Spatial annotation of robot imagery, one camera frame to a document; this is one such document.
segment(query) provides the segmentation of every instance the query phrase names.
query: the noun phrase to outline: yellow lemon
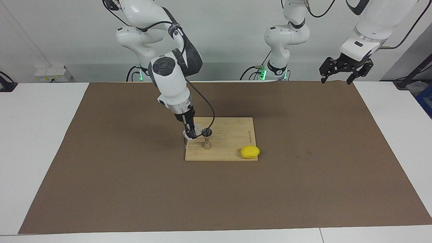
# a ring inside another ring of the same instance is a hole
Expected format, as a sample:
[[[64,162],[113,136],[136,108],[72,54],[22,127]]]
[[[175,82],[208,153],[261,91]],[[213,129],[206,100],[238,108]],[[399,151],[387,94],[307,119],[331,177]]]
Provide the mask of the yellow lemon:
[[[245,146],[241,148],[240,153],[245,159],[254,159],[260,154],[260,149],[256,146]]]

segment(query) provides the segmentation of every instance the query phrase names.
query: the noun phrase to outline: brown tabletop mat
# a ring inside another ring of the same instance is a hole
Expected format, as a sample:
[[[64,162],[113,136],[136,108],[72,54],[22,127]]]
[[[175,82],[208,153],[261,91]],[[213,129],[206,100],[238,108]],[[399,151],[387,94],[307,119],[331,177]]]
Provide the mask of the brown tabletop mat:
[[[91,83],[19,233],[432,224],[353,85],[196,86],[253,117],[258,162],[185,162],[152,84]]]

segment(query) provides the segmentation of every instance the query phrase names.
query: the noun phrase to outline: white table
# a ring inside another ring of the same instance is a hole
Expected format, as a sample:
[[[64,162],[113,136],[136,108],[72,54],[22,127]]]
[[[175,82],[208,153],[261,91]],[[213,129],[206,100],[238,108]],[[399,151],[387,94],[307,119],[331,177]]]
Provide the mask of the white table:
[[[432,215],[432,120],[392,83],[355,82],[390,148]],[[22,83],[0,93],[1,242],[432,242],[432,226],[18,235],[87,83]]]

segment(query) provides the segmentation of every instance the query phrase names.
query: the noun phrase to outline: wooden cutting board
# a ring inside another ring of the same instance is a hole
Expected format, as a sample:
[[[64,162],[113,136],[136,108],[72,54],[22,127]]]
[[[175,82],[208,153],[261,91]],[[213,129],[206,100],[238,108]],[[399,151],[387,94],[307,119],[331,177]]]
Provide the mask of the wooden cutting board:
[[[201,129],[206,128],[211,121],[211,117],[194,118],[194,122],[199,124]],[[202,136],[189,140],[186,144],[186,161],[258,161],[258,157],[245,159],[240,154],[242,147],[257,145],[254,121],[251,117],[216,117],[211,129],[212,147],[209,150],[203,148]]]

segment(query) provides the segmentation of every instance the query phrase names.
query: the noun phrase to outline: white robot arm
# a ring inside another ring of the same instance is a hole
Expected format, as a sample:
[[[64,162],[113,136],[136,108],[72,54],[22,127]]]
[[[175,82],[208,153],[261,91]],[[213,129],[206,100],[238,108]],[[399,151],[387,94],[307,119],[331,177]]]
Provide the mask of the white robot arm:
[[[186,137],[197,138],[200,131],[195,129],[195,110],[185,77],[198,73],[203,62],[181,26],[166,8],[151,0],[103,0],[103,3],[108,10],[123,11],[129,25],[117,30],[117,40],[137,55],[141,69],[161,93],[159,103],[184,123]],[[165,32],[178,43],[178,48],[157,57],[148,44],[161,41]]]
[[[373,67],[370,56],[378,51],[390,37],[418,0],[360,0],[356,7],[346,3],[359,15],[360,20],[351,35],[340,48],[338,59],[327,58],[320,67],[321,81],[330,75],[352,72],[347,79],[351,84],[355,78],[365,77]]]
[[[286,0],[283,15],[288,20],[287,25],[273,26],[266,30],[264,40],[271,47],[270,59],[267,63],[268,74],[276,79],[285,75],[289,60],[288,45],[305,43],[310,36],[306,25],[307,9],[303,0]]]

